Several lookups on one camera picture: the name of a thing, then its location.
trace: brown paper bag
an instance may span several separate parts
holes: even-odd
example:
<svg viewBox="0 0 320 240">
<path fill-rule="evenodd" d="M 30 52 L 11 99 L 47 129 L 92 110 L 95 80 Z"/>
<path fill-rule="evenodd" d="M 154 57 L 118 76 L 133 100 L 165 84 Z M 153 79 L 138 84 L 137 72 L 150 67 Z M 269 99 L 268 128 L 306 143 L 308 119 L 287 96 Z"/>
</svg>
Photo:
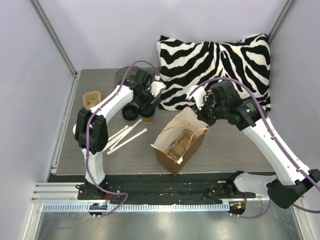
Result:
<svg viewBox="0 0 320 240">
<path fill-rule="evenodd" d="M 156 138 L 154 144 L 151 146 L 154 148 L 156 158 L 160 164 L 162 164 L 169 172 L 176 176 L 191 156 L 197 151 L 201 146 L 205 135 L 204 130 L 197 130 L 207 127 L 204 121 L 197 119 L 197 115 L 192 111 L 191 108 L 185 107 L 181 112 L 179 112 L 162 130 L 159 136 Z M 178 160 L 173 160 L 169 155 L 165 154 L 165 150 L 175 142 L 176 138 L 184 130 L 189 130 L 191 132 L 196 132 L 195 135 L 197 139 L 189 146 L 186 152 Z"/>
</svg>

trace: gray wooden tabletop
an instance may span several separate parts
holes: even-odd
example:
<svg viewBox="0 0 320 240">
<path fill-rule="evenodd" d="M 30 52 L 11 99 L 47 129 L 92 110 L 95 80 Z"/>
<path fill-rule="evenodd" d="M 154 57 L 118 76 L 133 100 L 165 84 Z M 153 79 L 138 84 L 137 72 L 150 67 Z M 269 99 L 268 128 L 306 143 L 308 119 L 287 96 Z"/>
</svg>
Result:
<svg viewBox="0 0 320 240">
<path fill-rule="evenodd" d="M 84 175 L 84 156 L 75 141 L 72 132 L 77 121 L 78 111 L 83 107 L 82 97 L 85 93 L 99 91 L 102 99 L 106 98 L 115 88 L 116 72 L 119 69 L 88 69 L 82 70 L 76 90 L 65 139 L 57 167 L 57 175 Z M 168 173 L 158 163 L 153 144 L 162 129 L 171 121 L 177 111 L 156 109 L 153 122 L 139 123 L 125 138 L 137 134 L 144 128 L 147 132 L 121 147 L 114 153 L 103 153 L 103 169 L 106 174 L 153 174 Z M 109 122 L 109 136 L 122 129 L 125 125 L 132 126 L 136 121 L 123 119 L 118 112 Z M 191 157 L 181 173 L 204 172 L 250 172 L 273 171 L 271 165 L 256 145 L 226 121 L 217 121 L 211 127 L 212 132 L 205 136 L 202 146 Z"/>
</svg>

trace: pillow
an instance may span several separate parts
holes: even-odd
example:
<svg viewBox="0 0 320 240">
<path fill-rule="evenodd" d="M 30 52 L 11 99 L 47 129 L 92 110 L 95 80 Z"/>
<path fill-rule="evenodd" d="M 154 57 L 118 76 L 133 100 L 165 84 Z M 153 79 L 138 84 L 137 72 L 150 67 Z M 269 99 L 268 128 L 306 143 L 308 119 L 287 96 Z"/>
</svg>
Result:
<svg viewBox="0 0 320 240">
<path fill-rule="evenodd" d="M 195 103 L 186 101 L 190 86 L 214 77 L 229 77 L 246 85 L 261 106 L 270 110 L 270 48 L 266 34 L 233 43 L 184 43 L 161 36 L 156 48 L 161 64 L 160 76 L 166 85 L 159 108 L 176 111 L 192 107 Z M 207 93 L 214 83 L 216 81 L 205 85 Z M 249 98 L 246 90 L 233 85 L 242 99 Z"/>
</svg>

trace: gray wall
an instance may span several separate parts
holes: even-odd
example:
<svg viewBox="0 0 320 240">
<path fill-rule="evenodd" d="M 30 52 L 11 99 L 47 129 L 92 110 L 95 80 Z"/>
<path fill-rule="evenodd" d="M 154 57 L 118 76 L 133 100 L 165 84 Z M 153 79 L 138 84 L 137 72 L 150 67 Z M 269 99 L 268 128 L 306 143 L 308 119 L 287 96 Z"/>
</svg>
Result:
<svg viewBox="0 0 320 240">
<path fill-rule="evenodd" d="M 239 41 L 268 34 L 286 0 L 39 0 L 76 69 L 159 66 L 160 35 Z"/>
<path fill-rule="evenodd" d="M 310 168 L 320 169 L 320 1 L 298 0 L 271 43 L 270 117 L 278 133 Z M 320 210 L 320 192 L 306 194 Z M 308 213 L 320 228 L 320 216 Z"/>
<path fill-rule="evenodd" d="M 28 0 L 0 1 L 0 235 L 24 231 L 46 180 L 72 76 Z"/>
</svg>

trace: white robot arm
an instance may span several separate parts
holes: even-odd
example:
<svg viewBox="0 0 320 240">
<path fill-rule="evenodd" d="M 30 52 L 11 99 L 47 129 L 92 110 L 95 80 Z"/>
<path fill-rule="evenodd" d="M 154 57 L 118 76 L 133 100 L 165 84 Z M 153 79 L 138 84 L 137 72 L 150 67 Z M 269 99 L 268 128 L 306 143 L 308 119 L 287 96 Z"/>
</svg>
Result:
<svg viewBox="0 0 320 240">
<path fill-rule="evenodd" d="M 108 143 L 107 125 L 111 118 L 126 104 L 132 101 L 145 113 L 152 111 L 161 102 L 160 93 L 166 86 L 157 79 L 148 85 L 150 79 L 151 75 L 149 73 L 139 69 L 134 77 L 124 82 L 119 92 L 118 89 L 120 85 L 98 105 L 92 107 L 90 110 L 83 108 L 78 113 L 74 137 L 83 152 L 84 160 L 86 160 L 87 123 L 92 113 L 100 109 L 94 116 L 90 126 L 90 152 L 88 157 L 88 167 L 91 176 L 98 185 L 103 184 L 106 176 L 103 170 L 103 149 Z M 96 191 L 96 187 L 88 172 L 86 172 L 85 179 L 87 181 L 84 184 L 86 185 L 85 187 L 89 188 L 91 192 Z"/>
<path fill-rule="evenodd" d="M 211 94 L 207 94 L 204 87 L 192 86 L 187 93 L 188 100 L 195 100 L 197 118 L 210 126 L 219 119 L 236 125 L 257 145 L 276 173 L 262 176 L 239 171 L 231 179 L 236 190 L 269 196 L 279 207 L 287 209 L 313 186 L 303 172 L 315 182 L 320 180 L 320 171 L 310 170 L 298 159 L 264 112 L 266 123 L 273 132 L 271 135 L 252 98 L 242 100 L 230 81 L 213 84 L 210 89 Z"/>
</svg>

